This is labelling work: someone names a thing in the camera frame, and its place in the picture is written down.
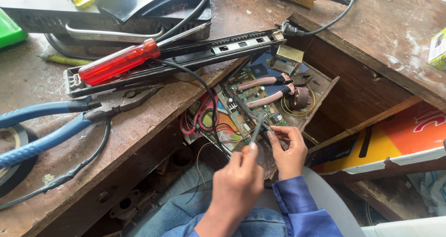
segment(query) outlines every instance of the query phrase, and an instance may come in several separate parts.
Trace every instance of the green circuit board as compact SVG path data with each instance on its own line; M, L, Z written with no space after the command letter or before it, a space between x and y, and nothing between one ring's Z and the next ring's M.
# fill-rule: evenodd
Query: green circuit board
M260 89L260 86L255 86L252 88L248 88L241 92L236 93L237 86L241 83L246 83L251 80L255 80L256 78L253 75L251 70L245 70L233 78L223 82L222 90L218 92L218 97L220 102L225 107L228 112L229 117L231 118L234 125L237 127L237 130L242 135L242 137L248 137L254 128L255 124L248 120L248 117L242 112L242 110L237 106L235 102L229 102L229 98L231 98L230 91L235 93L243 100L244 103L249 103L251 101L255 101L258 99L263 99L267 97L268 94L265 91ZM269 126L283 126L285 124L285 120L280 114L279 110L276 108L274 103L269 103L266 106L257 106L251 109L256 117L258 117L260 112L264 112L266 114L265 123Z

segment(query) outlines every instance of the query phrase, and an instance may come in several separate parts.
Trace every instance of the hand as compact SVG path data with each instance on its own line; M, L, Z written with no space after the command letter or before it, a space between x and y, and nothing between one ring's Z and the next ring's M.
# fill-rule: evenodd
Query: hand
M271 129L277 134L276 136L267 132L271 142L272 155L279 170L279 180L302 175L308 149L299 129L289 126L271 126ZM283 151L279 140L288 145L286 151Z
M231 236L263 191L263 168L256 163L257 145L232 154L229 163L214 174L212 201L195 227L200 237Z

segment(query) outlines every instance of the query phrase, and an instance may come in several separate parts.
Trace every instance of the blue sleeve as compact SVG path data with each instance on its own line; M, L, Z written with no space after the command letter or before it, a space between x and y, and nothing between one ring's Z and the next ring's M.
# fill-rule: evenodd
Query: blue sleeve
M186 235L186 237L200 237L200 236L197 234L195 230L193 230L188 235Z
M318 210L302 175L280 180L272 188L289 237L342 237L327 211Z

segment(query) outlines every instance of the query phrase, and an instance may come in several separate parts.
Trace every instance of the pliers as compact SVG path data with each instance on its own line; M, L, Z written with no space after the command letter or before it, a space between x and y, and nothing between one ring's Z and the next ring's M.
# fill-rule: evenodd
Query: pliers
M0 154L0 169L34 157L63 143L91 125L96 119L106 118L144 103L162 87L164 87L163 84L157 84L101 94L95 99L88 96L77 100L36 104L0 115L0 128L7 128L41 116L81 112L73 120L47 136Z
M260 78L256 80L251 80L246 83L242 83L239 86L237 86L238 91L242 91L254 86L258 85L264 85L264 84L287 84L287 86L283 87L282 90L279 92L274 93L273 95L270 95L266 98L259 99L256 101L251 101L249 103L246 103L248 108L253 108L256 106L261 106L264 104L269 104L271 102L275 102L276 100L280 99L285 94L294 95L296 92L296 87L305 86L312 78L314 77L313 74L308 73L298 73L294 75L293 77L289 77L287 74L282 73L278 77L266 77L266 78Z

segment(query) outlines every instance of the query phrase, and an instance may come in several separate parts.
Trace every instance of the integrated circuit chip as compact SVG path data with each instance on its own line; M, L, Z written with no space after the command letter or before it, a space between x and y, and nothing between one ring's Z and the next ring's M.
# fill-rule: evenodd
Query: integrated circuit chip
M254 97L254 96L255 96L255 94L254 94L254 93L252 93L252 94L250 94L250 95L246 96L246 100L249 100L250 98L252 98L252 97Z

